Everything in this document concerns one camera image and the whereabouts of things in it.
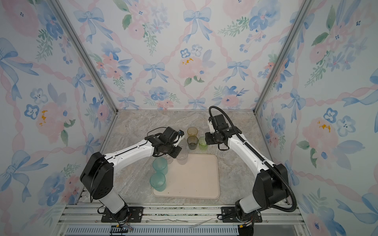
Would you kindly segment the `clear glass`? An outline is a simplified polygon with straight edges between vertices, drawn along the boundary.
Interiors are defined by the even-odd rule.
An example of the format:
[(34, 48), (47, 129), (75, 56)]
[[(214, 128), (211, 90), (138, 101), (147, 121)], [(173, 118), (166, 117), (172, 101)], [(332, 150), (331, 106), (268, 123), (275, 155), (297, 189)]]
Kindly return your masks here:
[(165, 155), (164, 158), (165, 158), (165, 160), (167, 161), (167, 164), (168, 164), (168, 165), (171, 164), (171, 163), (173, 162), (173, 160), (174, 160), (174, 158), (172, 158), (172, 157), (169, 156), (169, 155)]

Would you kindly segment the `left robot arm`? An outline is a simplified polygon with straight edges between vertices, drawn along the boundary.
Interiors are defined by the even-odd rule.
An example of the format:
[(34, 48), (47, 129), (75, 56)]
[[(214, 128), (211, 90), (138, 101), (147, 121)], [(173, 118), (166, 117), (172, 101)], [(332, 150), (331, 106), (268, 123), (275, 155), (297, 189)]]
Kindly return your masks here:
[(146, 157), (169, 155), (176, 158), (182, 150), (179, 143), (184, 137), (184, 131), (166, 127), (162, 133), (148, 134), (140, 142), (122, 150), (108, 154), (95, 152), (87, 162), (80, 181), (90, 197), (100, 201), (113, 214), (113, 218), (126, 221), (131, 213), (114, 188), (115, 174)]

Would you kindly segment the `tall teal cup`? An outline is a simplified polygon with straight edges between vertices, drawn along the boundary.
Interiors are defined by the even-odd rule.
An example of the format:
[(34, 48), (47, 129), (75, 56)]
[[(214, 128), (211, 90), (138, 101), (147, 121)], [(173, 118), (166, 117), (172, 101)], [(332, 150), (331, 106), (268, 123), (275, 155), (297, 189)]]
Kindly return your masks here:
[(153, 161), (153, 168), (157, 173), (167, 175), (168, 162), (164, 157), (155, 158), (155, 160)]
[(150, 177), (150, 185), (154, 190), (158, 192), (163, 192), (166, 189), (165, 175), (159, 172), (154, 173)]

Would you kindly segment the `tall frosted clear cup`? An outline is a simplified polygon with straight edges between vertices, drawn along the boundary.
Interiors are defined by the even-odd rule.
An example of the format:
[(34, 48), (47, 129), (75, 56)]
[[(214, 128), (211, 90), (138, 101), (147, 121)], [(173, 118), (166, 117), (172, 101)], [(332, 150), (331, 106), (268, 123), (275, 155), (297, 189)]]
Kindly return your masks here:
[(177, 162), (180, 165), (185, 165), (188, 161), (188, 144), (187, 140), (184, 139), (177, 147), (181, 148), (180, 153), (176, 157)]

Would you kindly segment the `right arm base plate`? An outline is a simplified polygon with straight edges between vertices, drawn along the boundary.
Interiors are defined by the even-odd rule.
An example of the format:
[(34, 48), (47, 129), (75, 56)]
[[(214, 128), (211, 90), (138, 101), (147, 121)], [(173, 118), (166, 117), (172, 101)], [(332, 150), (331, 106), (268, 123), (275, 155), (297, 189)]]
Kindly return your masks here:
[(257, 211), (244, 213), (236, 206), (221, 207), (221, 213), (217, 216), (223, 223), (262, 223), (261, 214)]

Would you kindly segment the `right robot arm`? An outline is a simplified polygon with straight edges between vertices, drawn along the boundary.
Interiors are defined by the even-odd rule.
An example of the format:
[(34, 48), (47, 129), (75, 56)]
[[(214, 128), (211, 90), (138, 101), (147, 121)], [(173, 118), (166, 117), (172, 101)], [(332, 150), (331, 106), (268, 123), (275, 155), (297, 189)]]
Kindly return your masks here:
[(247, 221), (253, 214), (269, 208), (283, 212), (296, 210), (297, 203), (284, 165), (277, 165), (263, 156), (239, 128), (226, 121), (224, 115), (210, 116), (208, 125), (210, 132), (205, 133), (206, 144), (224, 144), (226, 150), (234, 151), (255, 176), (252, 194), (235, 203), (236, 217), (240, 221)]

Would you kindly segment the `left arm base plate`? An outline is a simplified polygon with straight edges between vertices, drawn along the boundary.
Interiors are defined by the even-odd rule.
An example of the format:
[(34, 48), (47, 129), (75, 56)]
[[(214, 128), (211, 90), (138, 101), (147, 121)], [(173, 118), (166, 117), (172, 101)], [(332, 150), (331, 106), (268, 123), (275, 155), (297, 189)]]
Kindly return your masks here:
[(128, 206), (122, 208), (118, 213), (112, 213), (107, 207), (101, 214), (102, 223), (140, 223), (144, 208), (142, 206)]

